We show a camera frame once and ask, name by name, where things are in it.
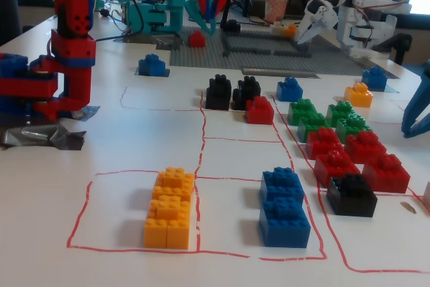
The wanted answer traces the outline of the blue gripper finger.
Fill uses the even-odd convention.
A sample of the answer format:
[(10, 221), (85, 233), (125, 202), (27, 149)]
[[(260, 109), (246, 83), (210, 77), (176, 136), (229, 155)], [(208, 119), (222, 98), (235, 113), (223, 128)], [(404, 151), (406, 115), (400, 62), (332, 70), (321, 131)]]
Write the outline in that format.
[(419, 122), (414, 122), (410, 126), (405, 123), (402, 125), (402, 132), (405, 138), (412, 138), (426, 132), (429, 132), (430, 120), (429, 117), (423, 118)]
[(402, 125), (405, 123), (410, 126), (416, 122), (416, 118), (429, 106), (429, 63), (427, 63), (423, 74), (421, 75), (421, 83), (418, 86), (414, 96), (411, 98), (407, 107), (404, 110)]

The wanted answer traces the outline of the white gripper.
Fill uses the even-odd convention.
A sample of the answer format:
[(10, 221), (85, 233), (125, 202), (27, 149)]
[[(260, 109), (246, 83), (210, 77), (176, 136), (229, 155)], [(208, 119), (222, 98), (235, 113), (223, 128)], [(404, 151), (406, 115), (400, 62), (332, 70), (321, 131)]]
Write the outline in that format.
[[(215, 18), (228, 0), (212, 0), (211, 18)], [(339, 21), (335, 6), (339, 0), (308, 0), (304, 17), (297, 29), (297, 43), (303, 44), (320, 35), (326, 28), (333, 28)]]

